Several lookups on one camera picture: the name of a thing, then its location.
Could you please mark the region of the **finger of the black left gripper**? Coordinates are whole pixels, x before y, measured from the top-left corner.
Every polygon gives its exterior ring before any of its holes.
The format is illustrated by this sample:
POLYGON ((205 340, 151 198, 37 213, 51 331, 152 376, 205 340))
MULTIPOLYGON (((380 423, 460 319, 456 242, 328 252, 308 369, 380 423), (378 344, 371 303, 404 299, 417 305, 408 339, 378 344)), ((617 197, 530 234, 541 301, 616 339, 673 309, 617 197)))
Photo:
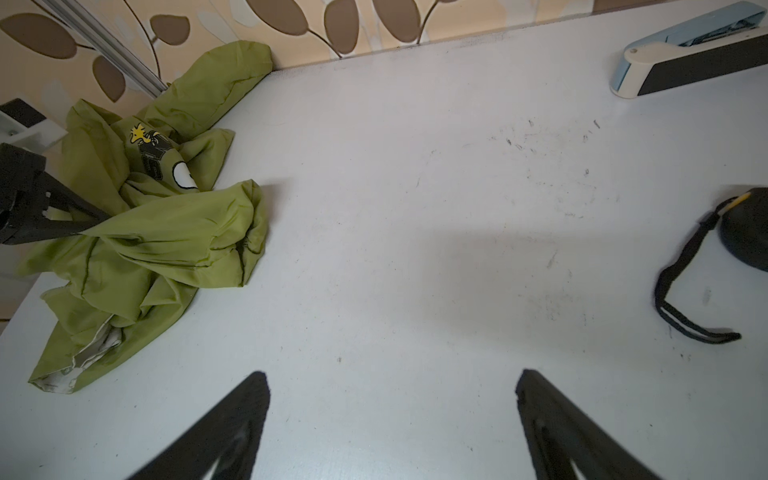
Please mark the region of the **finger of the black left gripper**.
POLYGON ((110 216, 45 171, 46 158, 1 145, 1 243, 20 245, 78 235, 110 216))

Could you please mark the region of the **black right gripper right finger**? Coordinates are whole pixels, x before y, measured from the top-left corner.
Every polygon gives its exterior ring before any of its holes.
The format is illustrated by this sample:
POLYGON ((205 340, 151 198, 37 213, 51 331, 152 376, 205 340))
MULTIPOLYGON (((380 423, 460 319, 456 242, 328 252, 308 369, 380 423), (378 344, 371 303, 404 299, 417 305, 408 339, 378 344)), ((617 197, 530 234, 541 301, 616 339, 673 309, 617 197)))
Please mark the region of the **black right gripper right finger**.
POLYGON ((656 479, 540 372, 525 369, 517 408, 539 479, 656 479))

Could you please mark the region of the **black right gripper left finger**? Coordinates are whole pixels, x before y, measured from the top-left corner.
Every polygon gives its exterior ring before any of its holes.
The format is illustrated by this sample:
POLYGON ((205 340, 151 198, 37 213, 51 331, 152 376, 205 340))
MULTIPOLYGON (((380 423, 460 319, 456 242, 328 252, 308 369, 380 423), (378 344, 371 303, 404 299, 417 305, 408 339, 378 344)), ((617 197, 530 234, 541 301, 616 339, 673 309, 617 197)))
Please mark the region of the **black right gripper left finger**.
POLYGON ((136 471, 134 479, 249 479, 270 406, 265 373, 255 371, 136 471))

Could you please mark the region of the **green zip-up hooded jacket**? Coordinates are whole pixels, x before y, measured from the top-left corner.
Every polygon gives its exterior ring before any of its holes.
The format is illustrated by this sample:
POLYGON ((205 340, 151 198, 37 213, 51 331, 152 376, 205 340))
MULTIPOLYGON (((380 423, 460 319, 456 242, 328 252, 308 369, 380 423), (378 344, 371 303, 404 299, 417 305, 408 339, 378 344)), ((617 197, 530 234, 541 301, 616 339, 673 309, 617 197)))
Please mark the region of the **green zip-up hooded jacket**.
POLYGON ((248 282, 267 208, 251 180, 216 188, 234 139, 218 122, 272 69, 267 45, 237 41, 203 54, 132 116, 71 107, 59 178, 106 219, 35 243, 20 264, 23 275, 63 280, 42 296, 57 322, 32 385, 76 392, 170 328, 199 289, 248 282))

